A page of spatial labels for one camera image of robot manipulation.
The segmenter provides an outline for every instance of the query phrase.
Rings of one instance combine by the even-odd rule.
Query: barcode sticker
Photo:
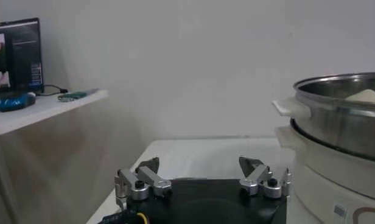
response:
[[[334,205],[334,213],[337,214],[340,218],[345,219],[347,208],[340,204]]]

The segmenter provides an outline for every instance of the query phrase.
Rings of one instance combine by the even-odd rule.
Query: cable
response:
[[[39,93],[39,94],[37,94],[37,96],[53,96],[53,95],[61,94],[61,93],[68,93],[67,89],[63,89],[63,88],[61,88],[59,86],[55,86],[55,85],[43,85],[43,87],[54,87],[54,88],[59,89],[59,92],[54,92],[54,93],[49,93],[49,94]]]
[[[147,221],[147,217],[143,213],[138,212],[138,213],[136,213],[136,215],[142,217],[142,219],[144,221],[144,224],[149,224],[148,221]]]

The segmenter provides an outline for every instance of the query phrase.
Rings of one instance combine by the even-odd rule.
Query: stainless steel pot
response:
[[[365,89],[375,91],[375,72],[305,79],[294,88],[295,97],[273,104],[294,118],[305,137],[375,161],[375,103],[345,100]]]

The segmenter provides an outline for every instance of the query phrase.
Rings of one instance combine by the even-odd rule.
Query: blue object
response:
[[[0,112],[20,110],[35,104],[35,102],[36,95],[34,93],[25,93],[19,97],[2,98],[0,99]]]

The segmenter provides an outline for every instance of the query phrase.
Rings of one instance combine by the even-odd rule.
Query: pot handle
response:
[[[293,117],[296,119],[308,119],[312,115],[310,108],[296,100],[294,97],[289,97],[284,100],[274,100],[272,104],[281,116]]]
[[[295,133],[292,127],[277,127],[275,135],[282,148],[293,149],[296,152],[305,151],[307,148],[304,140]]]

